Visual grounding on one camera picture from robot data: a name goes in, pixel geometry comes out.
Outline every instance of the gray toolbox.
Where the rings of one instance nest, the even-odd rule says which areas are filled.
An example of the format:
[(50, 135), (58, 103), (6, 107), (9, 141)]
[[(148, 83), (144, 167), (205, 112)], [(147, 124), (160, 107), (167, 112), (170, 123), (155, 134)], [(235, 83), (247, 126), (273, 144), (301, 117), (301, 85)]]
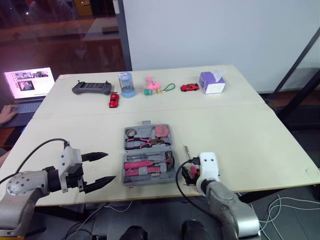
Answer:
[(175, 181), (179, 160), (172, 145), (168, 124), (143, 121), (141, 126), (126, 127), (122, 184), (130, 187)]

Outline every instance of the black cable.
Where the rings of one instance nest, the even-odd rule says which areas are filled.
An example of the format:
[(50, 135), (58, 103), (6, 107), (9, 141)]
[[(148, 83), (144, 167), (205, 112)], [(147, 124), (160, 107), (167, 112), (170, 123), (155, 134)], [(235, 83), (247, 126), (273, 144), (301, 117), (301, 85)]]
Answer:
[(13, 177), (14, 175), (16, 175), (16, 173), (13, 173), (13, 174), (11, 174), (11, 175), (9, 175), (9, 176), (6, 176), (4, 179), (2, 179), (2, 180), (0, 181), (0, 184), (2, 184), (4, 181), (8, 180), (9, 178)]
[(4, 181), (8, 180), (9, 178), (13, 177), (14, 175), (18, 174), (20, 169), (23, 167), (23, 165), (26, 163), (26, 161), (39, 149), (41, 148), (43, 145), (50, 143), (50, 142), (54, 142), (54, 141), (62, 141), (63, 142), (63, 146), (64, 148), (66, 148), (67, 146), (70, 146), (70, 144), (68, 143), (67, 140), (63, 139), (63, 138), (52, 138), (49, 139), (43, 143), (41, 143), (39, 146), (37, 146), (32, 152), (29, 153), (28, 156), (26, 156), (26, 158), (23, 160), (23, 162), (19, 165), (18, 169), (15, 171), (15, 173), (6, 176), (5, 178), (3, 178), (2, 180), (0, 180), (0, 184), (2, 184)]
[(80, 231), (83, 231), (83, 232), (87, 232), (88, 234), (90, 234), (90, 236), (92, 236), (92, 233), (90, 232), (90, 231), (88, 231), (88, 230), (86, 230), (86, 229), (79, 229), (79, 230), (74, 230), (74, 231), (71, 231), (71, 232), (69, 232), (68, 234), (66, 234), (61, 240), (66, 240), (68, 237), (69, 237), (69, 235), (71, 235), (71, 234), (73, 234), (73, 233), (75, 233), (75, 232), (80, 232)]
[[(109, 205), (109, 202), (106, 202), (101, 209), (103, 209), (105, 206), (108, 206), (108, 205)], [(73, 225), (69, 228), (69, 230), (66, 232), (66, 234), (64, 235), (64, 237), (63, 237), (61, 240), (66, 240), (70, 234), (75, 233), (77, 230), (74, 230), (74, 231), (70, 232), (71, 229), (73, 229), (76, 225), (82, 224), (82, 223), (83, 223), (83, 221), (79, 221), (79, 222), (73, 224)]]
[(81, 223), (82, 223), (82, 221), (79, 221), (79, 222), (73, 224), (73, 225), (69, 228), (69, 230), (66, 232), (66, 234), (64, 235), (64, 237), (66, 238), (66, 237), (69, 235), (69, 232), (71, 231), (71, 229), (73, 229), (76, 225), (81, 224)]
[(181, 171), (181, 169), (183, 168), (183, 166), (186, 165), (186, 164), (188, 164), (188, 163), (192, 163), (192, 160), (188, 160), (188, 161), (185, 161), (184, 163), (182, 163), (182, 164), (179, 166), (178, 170), (176, 171), (176, 174), (175, 174), (175, 183), (176, 183), (176, 186), (178, 187), (181, 195), (182, 195), (189, 203), (191, 203), (192, 206), (194, 206), (196, 209), (200, 210), (201, 212), (207, 214), (208, 216), (213, 217), (213, 215), (212, 215), (210, 212), (204, 210), (202, 207), (199, 207), (199, 206), (196, 205), (194, 202), (192, 202), (192, 201), (189, 199), (189, 197), (187, 197), (187, 196), (182, 192), (182, 190), (181, 190), (181, 188), (180, 188), (180, 186), (179, 186), (179, 182), (178, 182), (179, 172)]
[(20, 166), (18, 167), (18, 169), (15, 171), (15, 173), (17, 174), (20, 169), (23, 167), (23, 165), (26, 163), (26, 161), (39, 149), (41, 148), (43, 145), (50, 143), (50, 142), (54, 142), (54, 141), (62, 141), (64, 143), (64, 147), (69, 146), (69, 143), (67, 140), (63, 139), (63, 138), (52, 138), (50, 140), (44, 141), (43, 143), (41, 143), (39, 146), (37, 146), (35, 149), (33, 149), (32, 152), (29, 153), (28, 156), (26, 156), (26, 158), (23, 160), (23, 162), (20, 164)]

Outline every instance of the tissue box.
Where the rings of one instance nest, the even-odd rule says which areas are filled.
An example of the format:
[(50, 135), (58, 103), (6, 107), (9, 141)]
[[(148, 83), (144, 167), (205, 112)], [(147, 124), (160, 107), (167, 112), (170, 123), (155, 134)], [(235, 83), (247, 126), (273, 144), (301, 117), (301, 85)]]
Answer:
[(200, 74), (199, 84), (205, 94), (219, 94), (224, 90), (226, 82), (222, 77), (216, 79), (212, 72), (204, 71)]

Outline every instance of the red toy car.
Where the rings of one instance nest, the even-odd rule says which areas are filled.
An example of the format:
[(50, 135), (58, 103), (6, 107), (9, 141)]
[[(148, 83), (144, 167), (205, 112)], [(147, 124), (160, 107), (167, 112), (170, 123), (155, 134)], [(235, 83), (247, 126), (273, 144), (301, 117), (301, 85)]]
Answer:
[(110, 95), (110, 102), (109, 102), (109, 108), (116, 108), (118, 107), (119, 102), (119, 95), (118, 93), (111, 93)]
[(197, 91), (199, 89), (199, 85), (198, 83), (190, 83), (190, 84), (182, 85), (180, 89), (182, 92)]

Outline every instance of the pink pliers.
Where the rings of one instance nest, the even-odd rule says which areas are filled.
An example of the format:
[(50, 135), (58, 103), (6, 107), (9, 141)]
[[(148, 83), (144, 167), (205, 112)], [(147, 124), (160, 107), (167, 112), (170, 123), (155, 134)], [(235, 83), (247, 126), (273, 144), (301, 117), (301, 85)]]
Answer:
[(125, 140), (126, 143), (134, 142), (134, 141), (144, 142), (144, 144), (141, 144), (140, 146), (125, 146), (125, 150), (151, 148), (153, 145), (159, 145), (159, 144), (170, 145), (170, 143), (165, 142), (159, 138), (151, 139), (149, 137), (133, 137), (133, 138), (127, 138)]

